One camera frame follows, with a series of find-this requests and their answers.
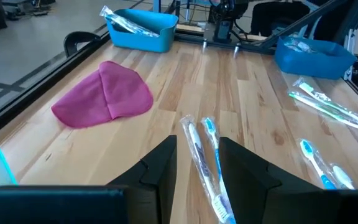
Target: toothbrush handle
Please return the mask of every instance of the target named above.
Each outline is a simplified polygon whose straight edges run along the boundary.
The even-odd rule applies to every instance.
[[[335,190],[336,189],[335,185],[328,179],[327,176],[322,175],[321,180],[323,181],[324,187],[327,190]]]

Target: wooden table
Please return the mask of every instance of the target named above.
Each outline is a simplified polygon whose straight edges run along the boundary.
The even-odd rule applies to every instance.
[[[137,71],[154,94],[140,116],[86,129],[67,128],[50,107],[101,62]],[[0,130],[0,147],[21,184],[106,184],[169,134],[178,136],[178,169],[171,223],[217,223],[209,207],[179,119],[214,116],[227,136],[288,172],[320,187],[297,139],[315,143],[328,162],[340,164],[358,188],[358,129],[295,102],[287,90],[298,79],[283,74],[271,56],[175,42],[165,54],[101,47],[16,119]],[[358,112],[358,96],[343,80],[306,81]],[[207,160],[213,153],[198,124]]]

